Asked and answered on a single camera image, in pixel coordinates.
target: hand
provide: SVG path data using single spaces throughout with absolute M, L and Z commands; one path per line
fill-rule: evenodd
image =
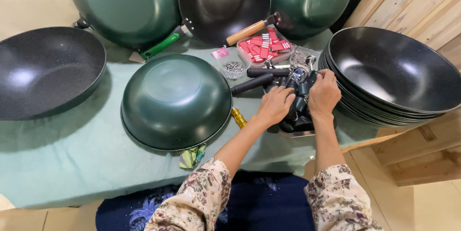
M 328 69 L 319 71 L 317 81 L 309 90 L 308 105 L 312 118 L 333 118 L 332 111 L 340 99 L 335 73 Z
M 295 100 L 293 88 L 275 86 L 268 94 L 262 97 L 261 105 L 254 116 L 264 128 L 279 123 L 288 114 L 291 104 Z

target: colorful rag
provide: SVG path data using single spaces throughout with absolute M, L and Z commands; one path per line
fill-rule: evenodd
M 179 168 L 193 169 L 205 154 L 206 144 L 179 152 Z

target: yellow handle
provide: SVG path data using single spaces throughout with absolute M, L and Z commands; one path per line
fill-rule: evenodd
M 242 129 L 248 123 L 240 111 L 238 111 L 236 108 L 232 108 L 230 113 L 232 116 L 234 116 L 235 122 L 237 122 L 237 125 L 240 127 L 240 129 Z
M 266 25 L 264 24 L 263 20 L 256 22 L 255 24 L 249 26 L 248 28 L 244 28 L 240 30 L 239 32 L 233 34 L 232 36 L 226 38 L 227 44 L 229 46 L 235 45 L 238 41 L 251 36 L 252 34 L 262 30 L 265 27 Z

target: floral sleeve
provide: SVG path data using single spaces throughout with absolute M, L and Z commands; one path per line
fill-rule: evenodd
M 317 231 L 382 230 L 370 198 L 345 164 L 320 171 L 304 188 Z
M 230 191 L 229 171 L 211 158 L 187 177 L 176 196 L 158 207 L 144 231 L 213 231 Z

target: dark blue pants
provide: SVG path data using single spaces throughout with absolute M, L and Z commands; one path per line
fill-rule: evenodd
M 308 181 L 290 173 L 239 171 L 217 231 L 315 231 L 303 188 Z M 155 209 L 176 194 L 169 185 L 104 200 L 96 213 L 98 231 L 142 231 Z

